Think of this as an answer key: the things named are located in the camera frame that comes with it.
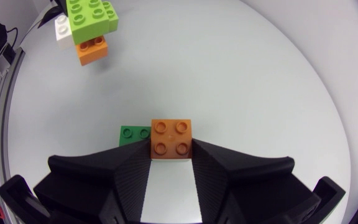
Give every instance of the white lego brick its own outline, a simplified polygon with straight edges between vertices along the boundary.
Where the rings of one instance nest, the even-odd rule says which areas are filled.
[[[74,40],[71,36],[70,21],[67,16],[61,15],[55,19],[56,41],[60,49],[67,49],[74,46]]]

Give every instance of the metal frame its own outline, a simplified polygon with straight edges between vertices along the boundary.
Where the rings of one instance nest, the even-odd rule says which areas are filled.
[[[8,73],[0,81],[0,185],[11,178],[9,172],[9,159],[7,153],[7,129],[9,121],[9,109],[11,107],[12,94],[20,65],[23,61],[25,52],[21,47],[16,51],[16,55],[9,68]],[[0,207],[2,208],[5,219],[4,223],[19,224],[19,219],[6,206],[0,196]]]

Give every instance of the orange lego brick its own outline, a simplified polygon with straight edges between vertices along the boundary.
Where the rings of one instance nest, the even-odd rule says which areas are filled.
[[[108,45],[103,36],[75,46],[81,65],[99,60],[108,54]]]
[[[191,121],[153,119],[150,156],[152,159],[190,159]]]

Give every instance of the white surface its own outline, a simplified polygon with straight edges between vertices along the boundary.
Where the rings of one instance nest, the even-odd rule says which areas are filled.
[[[41,13],[42,10],[50,3],[49,0],[32,0],[32,1],[38,13]]]
[[[346,131],[351,189],[343,223],[358,209],[358,1],[243,0],[302,51],[322,79]]]
[[[55,19],[56,41],[60,49],[64,50],[74,47],[73,36],[71,35],[70,21],[66,15],[58,16]]]
[[[191,160],[152,161],[142,221],[146,223],[202,222]]]
[[[293,173],[310,189],[327,175],[349,191],[349,149],[335,106],[301,52],[261,15],[236,0],[112,4],[120,27],[105,35],[109,56],[87,66],[74,50],[58,49],[51,23],[25,40],[9,117],[12,175],[34,187],[53,154],[116,147],[120,125],[188,118],[196,139],[291,156]],[[171,166],[164,172],[180,175]],[[147,186],[144,210],[172,206],[150,194],[160,185]],[[181,200],[195,189],[183,192],[171,207],[178,213],[197,206]],[[326,223],[340,222],[346,203],[347,194]],[[175,220],[159,215],[154,222]]]
[[[19,30],[15,46],[12,46],[14,49],[19,46],[37,16],[38,12],[32,0],[0,0],[0,23],[6,26],[6,30],[13,27],[17,27]],[[11,45],[14,39],[15,31],[8,33],[7,41]]]

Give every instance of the stacked lego bricks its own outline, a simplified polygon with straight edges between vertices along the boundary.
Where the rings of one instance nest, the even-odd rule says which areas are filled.
[[[119,145],[151,138],[151,159],[191,159],[191,121],[153,119],[148,126],[121,126]]]
[[[108,55],[103,35],[117,30],[118,16],[110,2],[67,0],[67,14],[55,20],[56,40],[61,49],[76,46],[82,65]]]

